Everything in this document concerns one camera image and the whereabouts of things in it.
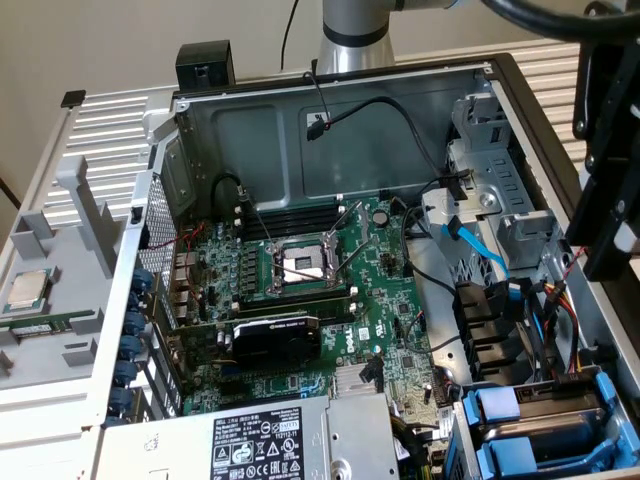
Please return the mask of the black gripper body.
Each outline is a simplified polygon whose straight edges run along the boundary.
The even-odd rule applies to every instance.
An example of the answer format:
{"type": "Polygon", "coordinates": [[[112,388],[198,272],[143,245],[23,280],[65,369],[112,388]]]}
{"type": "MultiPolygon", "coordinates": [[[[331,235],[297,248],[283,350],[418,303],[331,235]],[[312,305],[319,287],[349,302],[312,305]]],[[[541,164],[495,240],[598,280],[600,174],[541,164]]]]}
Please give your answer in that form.
{"type": "Polygon", "coordinates": [[[600,105],[610,87],[621,85],[638,63],[636,42],[583,44],[582,104],[600,105]]]}

